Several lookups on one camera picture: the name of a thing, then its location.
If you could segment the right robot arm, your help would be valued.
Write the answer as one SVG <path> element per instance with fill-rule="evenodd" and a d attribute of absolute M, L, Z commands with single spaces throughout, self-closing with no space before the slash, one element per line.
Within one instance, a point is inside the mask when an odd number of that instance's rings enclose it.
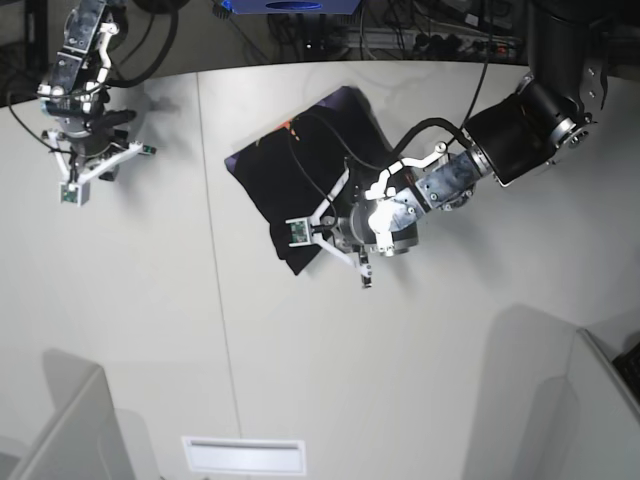
<path fill-rule="evenodd" d="M 112 181 L 119 166 L 137 156 L 153 156 L 156 149 L 129 138 L 121 127 L 134 121 L 131 109 L 109 110 L 112 88 L 129 89 L 144 83 L 162 65 L 176 39 L 182 1 L 140 1 L 152 16 L 169 16 L 169 28 L 159 53 L 133 78 L 120 78 L 111 52 L 128 33 L 125 1 L 81 1 L 67 17 L 64 41 L 48 75 L 33 95 L 58 129 L 33 132 L 13 108 L 19 90 L 5 90 L 6 106 L 14 120 L 53 154 L 62 185 L 76 191 L 93 179 Z"/>

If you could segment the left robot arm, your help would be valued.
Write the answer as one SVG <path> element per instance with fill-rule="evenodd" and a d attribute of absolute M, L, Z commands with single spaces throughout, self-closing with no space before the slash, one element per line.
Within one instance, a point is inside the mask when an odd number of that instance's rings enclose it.
<path fill-rule="evenodd" d="M 464 205 L 480 179 L 507 186 L 579 145 L 606 101 L 611 37 L 638 21 L 636 1 L 530 2 L 529 72 L 516 90 L 460 127 L 442 118 L 412 127 L 339 220 L 344 246 L 360 255 L 405 252 L 423 215 Z"/>

